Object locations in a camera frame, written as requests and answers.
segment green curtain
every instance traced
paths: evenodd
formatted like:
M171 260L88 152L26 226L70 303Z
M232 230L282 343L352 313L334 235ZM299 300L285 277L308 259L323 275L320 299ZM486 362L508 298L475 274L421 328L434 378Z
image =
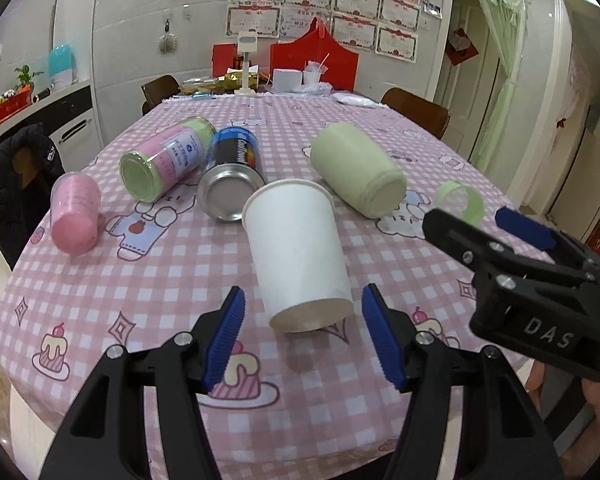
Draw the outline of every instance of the green curtain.
M484 173L507 123L525 39L525 0L478 0L500 54L507 79L502 85L487 129L478 138L471 163Z

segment pink plastic cup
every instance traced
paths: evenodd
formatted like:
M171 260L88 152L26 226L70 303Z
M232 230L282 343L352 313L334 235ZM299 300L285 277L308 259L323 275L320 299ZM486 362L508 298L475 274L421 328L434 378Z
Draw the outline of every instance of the pink plastic cup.
M51 239L63 253L84 254L98 239L100 188L85 173L67 173L51 190Z

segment pink checkered tablecloth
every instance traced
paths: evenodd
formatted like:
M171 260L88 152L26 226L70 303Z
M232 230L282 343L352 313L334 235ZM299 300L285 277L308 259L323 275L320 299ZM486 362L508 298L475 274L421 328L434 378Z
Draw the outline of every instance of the pink checkered tablecloth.
M270 182L320 181L309 164L312 139L329 123L349 121L375 139L404 170L409 188L391 216L363 218L335 196L355 316L327 329L282 335L268 325L239 223L218 223L196 205L198 175L154 204L133 200L118 174L120 156L186 117L256 134ZM224 478L331 478L395 447L408 396L389 384L361 314L367 283L388 305L448 345L484 342L468 321L475 307L471 272L427 244L421 218L438 187L461 180L486 206L480 227L520 253L533 248L500 231L495 212L507 200L477 170L416 124L387 108L356 108L331 98L265 94L165 102L125 130L84 170L102 190L106 225L96 247L69 258L48 234L48 216L31 237L0 303L0 364L40 418L57 428L103 351L160 346L216 309L232 285L246 294L247 315L230 362L238 384L200 397L202 417ZM58 350L56 359L47 348ZM513 356L512 364L521 363ZM166 479L154 392L145 400L154 479ZM452 414L459 411L455 399Z

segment door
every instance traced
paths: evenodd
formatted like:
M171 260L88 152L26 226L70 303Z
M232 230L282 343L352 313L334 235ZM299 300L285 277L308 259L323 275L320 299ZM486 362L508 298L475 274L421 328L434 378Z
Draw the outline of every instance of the door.
M490 100L493 110L504 71L500 70L496 78L500 64L498 48L478 0L454 0L449 31L459 27L464 29L479 54L458 66L452 66L445 56L434 102L451 114L442 141L468 160L478 134L486 128Z
M92 109L52 133L65 171L83 170L102 150L93 120Z
M584 132L578 155L547 215L561 231L586 239L600 218L600 140Z

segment wooden chair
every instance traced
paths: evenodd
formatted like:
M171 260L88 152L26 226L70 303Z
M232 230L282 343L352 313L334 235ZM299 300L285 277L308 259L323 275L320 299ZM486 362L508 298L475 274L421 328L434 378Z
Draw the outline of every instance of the wooden chair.
M152 110L163 99L168 99L180 93L180 86L172 75L163 75L158 79L149 81L146 85L142 85L142 92L146 98L148 109Z
M38 176L42 166L34 158L29 148L22 148L13 156L13 169L20 174L22 189L25 189ZM45 187L45 192L50 194L50 189L43 179L40 180L40 183Z
M388 90L381 102L424 128L437 139L442 139L451 118L446 108L401 88Z

